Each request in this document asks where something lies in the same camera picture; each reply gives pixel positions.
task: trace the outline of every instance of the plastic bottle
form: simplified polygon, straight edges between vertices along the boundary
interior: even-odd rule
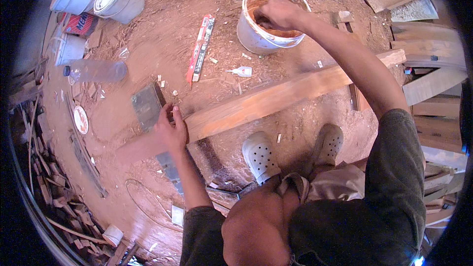
[[[64,66],[62,74],[77,82],[118,82],[126,75],[124,62],[79,59]]]
[[[225,70],[225,72],[231,72],[233,74],[238,74],[240,77],[251,77],[252,68],[241,66],[233,70]]]

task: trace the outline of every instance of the person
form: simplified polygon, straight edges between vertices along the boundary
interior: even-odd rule
[[[282,177],[267,135],[252,134],[242,152],[261,186],[225,218],[187,155],[179,108],[166,104],[155,127],[184,189],[181,265],[411,265],[425,228],[425,161],[396,80],[357,40],[289,1],[269,0],[254,15],[266,29],[298,30],[320,44],[369,102],[378,134],[366,173],[350,165],[335,168],[343,137],[340,127],[328,125],[314,163],[333,173],[309,180],[297,173]],[[167,118],[171,109],[175,125]]]

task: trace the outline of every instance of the bucket with brown paste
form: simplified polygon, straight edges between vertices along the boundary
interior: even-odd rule
[[[254,21],[253,11],[268,0],[243,0],[236,34],[241,44],[252,53],[268,55],[282,48],[298,45],[305,34],[299,31],[267,30]],[[306,0],[289,0],[306,11],[311,11]]]

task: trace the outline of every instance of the person's left hand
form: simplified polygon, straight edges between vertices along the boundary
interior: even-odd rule
[[[175,124],[168,120],[172,110]],[[154,126],[155,131],[168,147],[170,154],[184,151],[187,142],[187,128],[178,106],[167,103],[161,109],[159,118]]]

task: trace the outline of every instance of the t-shirt sleeve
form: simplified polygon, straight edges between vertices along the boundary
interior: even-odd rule
[[[226,265],[221,233],[225,217],[210,206],[199,206],[184,215],[180,265]]]
[[[426,219],[423,158],[412,116],[402,109],[384,114],[366,165],[365,201],[415,248]]]

